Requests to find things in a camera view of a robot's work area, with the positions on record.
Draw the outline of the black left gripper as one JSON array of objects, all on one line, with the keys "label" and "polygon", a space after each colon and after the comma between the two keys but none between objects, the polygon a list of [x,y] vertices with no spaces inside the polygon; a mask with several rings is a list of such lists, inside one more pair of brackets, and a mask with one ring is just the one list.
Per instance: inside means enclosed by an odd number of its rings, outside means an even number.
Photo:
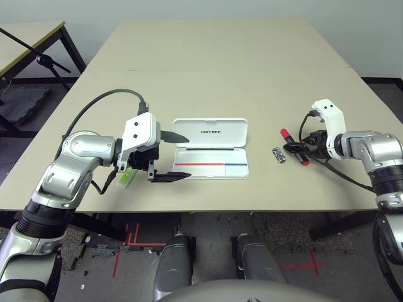
[{"label": "black left gripper", "polygon": [[[171,131],[161,131],[161,140],[166,143],[188,143],[189,140],[178,133]],[[128,166],[132,169],[147,172],[147,179],[156,183],[175,182],[191,176],[186,172],[167,172],[166,174],[156,174],[154,168],[155,161],[159,159],[159,147],[154,147],[146,151],[135,151],[129,155]]]}]

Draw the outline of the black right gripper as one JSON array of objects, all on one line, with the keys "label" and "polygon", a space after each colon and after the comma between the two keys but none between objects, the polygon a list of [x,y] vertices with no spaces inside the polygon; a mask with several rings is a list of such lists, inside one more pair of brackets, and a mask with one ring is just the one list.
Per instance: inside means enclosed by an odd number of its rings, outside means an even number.
[{"label": "black right gripper", "polygon": [[313,147],[309,150],[306,145],[301,142],[287,142],[284,149],[291,154],[310,155],[311,157],[329,157],[326,147],[327,131],[317,130],[311,132],[309,136],[304,138],[304,143]]}]

